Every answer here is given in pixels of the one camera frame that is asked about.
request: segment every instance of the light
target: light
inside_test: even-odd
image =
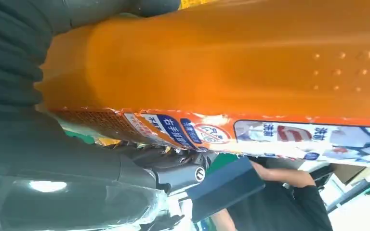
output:
[[[29,185],[32,189],[42,193],[52,193],[64,189],[67,184],[65,182],[52,181],[31,181]]]

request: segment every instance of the black shirt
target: black shirt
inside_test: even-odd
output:
[[[290,193],[278,182],[228,208],[238,231],[331,231],[315,186]]]

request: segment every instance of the person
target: person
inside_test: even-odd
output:
[[[269,169],[252,162],[266,187],[212,215],[218,231],[332,231],[323,200],[309,173]],[[294,187],[290,193],[283,183]]]

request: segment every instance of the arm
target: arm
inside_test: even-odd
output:
[[[236,231],[235,223],[229,215],[227,209],[222,209],[221,211],[213,214],[211,216],[213,223],[218,231]]]
[[[308,172],[289,169],[267,169],[252,162],[254,169],[266,181],[280,181],[295,187],[294,200],[318,230],[332,231],[324,202],[316,183]]]
[[[252,162],[254,169],[266,181],[279,181],[288,183],[297,188],[315,186],[313,178],[308,172],[290,169],[267,169],[258,163]]]

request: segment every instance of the white sticker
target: white sticker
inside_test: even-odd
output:
[[[229,142],[229,135],[221,128],[213,125],[197,124],[195,132],[198,137],[207,143],[224,144]]]
[[[160,130],[162,133],[169,135],[165,130],[164,126],[162,125],[161,121],[158,119],[157,115],[141,114],[141,116],[148,122],[150,122],[156,129]]]
[[[370,166],[369,127],[239,120],[234,129],[244,152]]]
[[[134,128],[143,136],[152,140],[153,143],[161,146],[171,146],[172,144],[161,139],[157,134],[151,131],[147,126],[143,125],[133,113],[124,113],[124,116],[127,118],[128,122],[134,126]]]

